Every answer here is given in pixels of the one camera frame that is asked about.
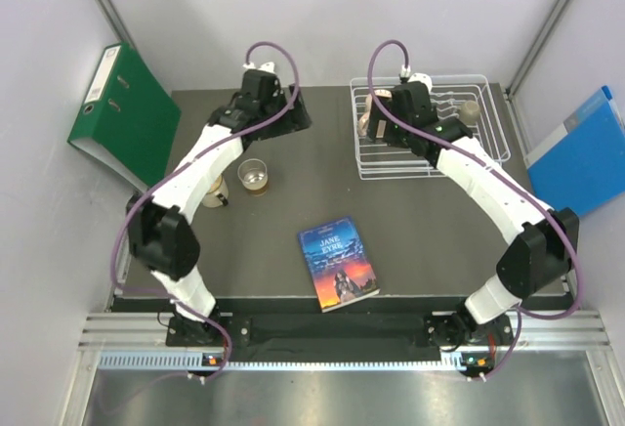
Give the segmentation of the white wire dish rack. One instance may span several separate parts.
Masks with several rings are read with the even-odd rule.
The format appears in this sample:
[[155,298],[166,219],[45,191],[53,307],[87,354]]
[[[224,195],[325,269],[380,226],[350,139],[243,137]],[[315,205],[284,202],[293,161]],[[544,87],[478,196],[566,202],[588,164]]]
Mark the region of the white wire dish rack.
[[[478,123],[469,126],[475,142],[461,142],[458,147],[478,158],[486,168],[500,168],[511,157],[510,148],[494,101],[493,92],[485,76],[480,74],[433,75],[431,101],[441,120],[458,118],[458,109],[468,100],[477,101],[481,108]],[[395,180],[440,178],[442,173],[426,159],[415,156],[408,149],[392,148],[370,142],[357,133],[357,122],[365,110],[369,94],[367,80],[351,81],[354,120],[355,161],[362,180]]]

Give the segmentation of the cream and brown cup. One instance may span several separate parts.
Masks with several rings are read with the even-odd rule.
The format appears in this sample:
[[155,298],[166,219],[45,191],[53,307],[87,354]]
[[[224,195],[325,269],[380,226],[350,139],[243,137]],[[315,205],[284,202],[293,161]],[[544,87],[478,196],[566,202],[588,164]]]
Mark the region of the cream and brown cup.
[[244,160],[237,169],[237,176],[245,190],[254,196],[265,194],[269,189],[267,164],[258,158]]

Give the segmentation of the cream mug black handle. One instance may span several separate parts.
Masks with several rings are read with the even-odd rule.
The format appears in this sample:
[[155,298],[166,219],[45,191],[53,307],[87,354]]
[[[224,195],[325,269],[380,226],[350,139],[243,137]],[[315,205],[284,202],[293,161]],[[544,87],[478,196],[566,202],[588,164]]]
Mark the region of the cream mug black handle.
[[207,208],[229,205],[229,187],[223,175],[220,175],[204,195],[201,204]]

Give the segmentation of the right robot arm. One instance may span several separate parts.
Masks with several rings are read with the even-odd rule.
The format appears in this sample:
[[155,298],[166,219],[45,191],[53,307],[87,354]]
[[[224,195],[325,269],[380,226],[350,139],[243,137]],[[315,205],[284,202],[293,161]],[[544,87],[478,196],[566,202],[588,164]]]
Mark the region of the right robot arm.
[[508,247],[493,277],[451,316],[460,341],[476,344],[491,322],[576,267],[579,219],[522,188],[483,149],[459,116],[441,118],[426,74],[370,89],[367,137],[408,149],[452,180],[489,217]]

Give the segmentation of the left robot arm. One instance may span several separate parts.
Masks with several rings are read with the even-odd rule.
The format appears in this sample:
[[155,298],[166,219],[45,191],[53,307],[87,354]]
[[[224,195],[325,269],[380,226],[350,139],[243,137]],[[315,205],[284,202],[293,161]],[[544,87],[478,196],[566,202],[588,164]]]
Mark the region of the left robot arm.
[[211,113],[169,181],[147,199],[129,200],[130,253],[174,297],[176,329],[192,341],[211,344],[222,330],[217,301],[197,266],[200,244],[191,228],[196,210],[253,142],[311,124],[302,96],[294,85],[282,88],[274,63],[249,64],[240,89]]

